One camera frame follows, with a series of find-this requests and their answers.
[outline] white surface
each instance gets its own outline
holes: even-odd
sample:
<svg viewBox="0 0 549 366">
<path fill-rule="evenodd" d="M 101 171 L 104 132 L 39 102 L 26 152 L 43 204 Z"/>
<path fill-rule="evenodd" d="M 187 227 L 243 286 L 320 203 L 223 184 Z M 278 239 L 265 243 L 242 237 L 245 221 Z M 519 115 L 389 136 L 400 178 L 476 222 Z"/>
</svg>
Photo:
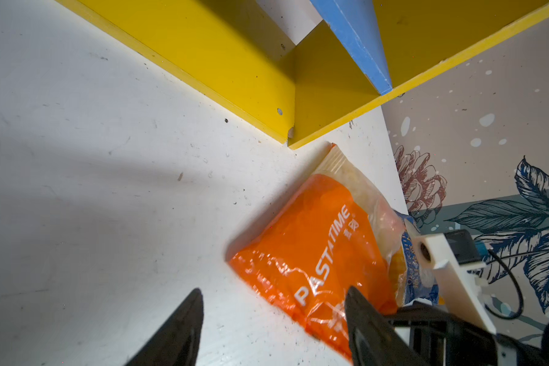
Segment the white surface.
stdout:
<svg viewBox="0 0 549 366">
<path fill-rule="evenodd" d="M 256 0 L 258 5 L 298 45 L 321 21 L 309 0 Z"/>
<path fill-rule="evenodd" d="M 406 211 L 380 108 L 289 150 L 55 1 L 0 1 L 0 365 L 121 365 L 195 287 L 198 365 L 347 364 L 224 261 L 327 141 Z"/>
<path fill-rule="evenodd" d="M 402 339 L 407 346 L 409 345 L 410 336 L 411 336 L 411 328 L 409 327 L 395 327 L 396 334 L 399 335 L 400 339 Z"/>
</svg>

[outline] wall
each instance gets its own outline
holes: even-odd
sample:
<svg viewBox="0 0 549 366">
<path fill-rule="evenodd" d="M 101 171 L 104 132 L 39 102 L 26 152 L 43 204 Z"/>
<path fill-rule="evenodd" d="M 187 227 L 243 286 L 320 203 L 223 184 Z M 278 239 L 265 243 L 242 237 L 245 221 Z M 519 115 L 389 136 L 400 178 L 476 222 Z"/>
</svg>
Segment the wall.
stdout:
<svg viewBox="0 0 549 366">
<path fill-rule="evenodd" d="M 549 321 L 549 19 L 384 106 L 407 208 L 426 234 L 466 228 L 505 258 L 525 314 L 495 319 L 533 345 Z M 489 256 L 484 260 L 490 263 Z M 517 295 L 497 263 L 482 277 L 505 314 Z"/>
</svg>

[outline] clear plastic bag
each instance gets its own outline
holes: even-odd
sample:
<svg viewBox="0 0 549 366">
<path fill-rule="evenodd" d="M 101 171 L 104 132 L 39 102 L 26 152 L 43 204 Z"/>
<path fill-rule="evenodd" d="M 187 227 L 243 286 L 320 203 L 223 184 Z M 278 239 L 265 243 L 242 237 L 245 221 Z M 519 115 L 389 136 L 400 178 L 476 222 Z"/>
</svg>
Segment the clear plastic bag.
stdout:
<svg viewBox="0 0 549 366">
<path fill-rule="evenodd" d="M 399 284 L 388 268 L 402 252 L 403 232 L 384 196 L 333 145 L 230 265 L 256 293 L 351 359 L 345 295 L 355 286 L 382 314 L 396 312 Z"/>
</svg>

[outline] pasta package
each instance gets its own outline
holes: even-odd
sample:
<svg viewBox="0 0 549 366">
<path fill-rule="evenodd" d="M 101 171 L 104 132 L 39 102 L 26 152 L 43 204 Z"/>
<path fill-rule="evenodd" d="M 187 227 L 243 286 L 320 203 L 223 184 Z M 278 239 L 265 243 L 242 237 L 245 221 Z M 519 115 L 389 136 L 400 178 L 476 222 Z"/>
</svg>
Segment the pasta package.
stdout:
<svg viewBox="0 0 549 366">
<path fill-rule="evenodd" d="M 412 237 L 421 235 L 412 216 L 396 214 L 405 226 L 401 250 L 392 256 L 389 268 L 390 282 L 395 289 L 396 304 L 399 307 L 410 304 L 415 299 L 426 299 L 437 305 L 439 287 L 430 269 L 419 266 L 413 249 Z"/>
<path fill-rule="evenodd" d="M 402 253 L 403 232 L 384 196 L 334 144 L 229 264 L 256 293 L 351 360 L 345 295 L 355 286 L 381 314 L 396 312 L 399 281 L 391 282 L 389 265 Z"/>
</svg>

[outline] yellow shelf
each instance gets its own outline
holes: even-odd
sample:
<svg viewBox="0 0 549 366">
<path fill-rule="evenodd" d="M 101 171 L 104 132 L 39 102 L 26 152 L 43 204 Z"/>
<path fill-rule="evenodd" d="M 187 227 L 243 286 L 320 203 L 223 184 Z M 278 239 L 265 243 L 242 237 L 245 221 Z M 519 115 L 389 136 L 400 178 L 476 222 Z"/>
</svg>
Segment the yellow shelf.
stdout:
<svg viewBox="0 0 549 366">
<path fill-rule="evenodd" d="M 255 0 L 57 0 L 296 149 L 549 17 L 546 0 L 375 2 L 380 96 L 327 24 L 299 45 Z"/>
</svg>

